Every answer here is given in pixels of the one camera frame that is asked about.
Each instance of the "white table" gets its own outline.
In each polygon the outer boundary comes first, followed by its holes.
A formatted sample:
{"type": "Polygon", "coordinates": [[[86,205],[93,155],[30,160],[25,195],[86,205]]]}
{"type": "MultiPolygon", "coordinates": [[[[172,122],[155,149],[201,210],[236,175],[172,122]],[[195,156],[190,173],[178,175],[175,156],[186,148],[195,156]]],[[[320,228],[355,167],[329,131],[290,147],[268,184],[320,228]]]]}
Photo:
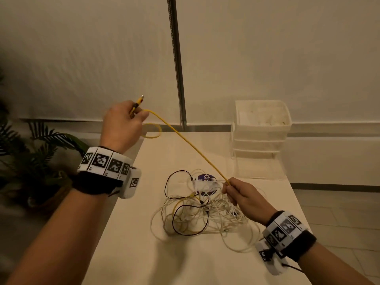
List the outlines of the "white table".
{"type": "MultiPolygon", "coordinates": [[[[228,178],[234,170],[229,134],[184,133],[228,178]]],[[[271,275],[257,251],[235,253],[224,246],[218,234],[166,237],[165,242],[152,235],[150,219],[165,200],[163,188],[171,173],[202,168],[220,178],[177,134],[163,133],[157,139],[144,140],[134,166],[142,170],[139,188],[133,198],[117,201],[83,284],[310,284],[304,274],[293,269],[280,276],[271,275]]],[[[287,180],[243,180],[264,191],[275,208],[292,211],[308,226],[287,180]]],[[[153,230],[165,237],[160,233],[159,218],[153,230]]],[[[228,242],[243,244],[238,234],[229,237],[228,242]]]]}

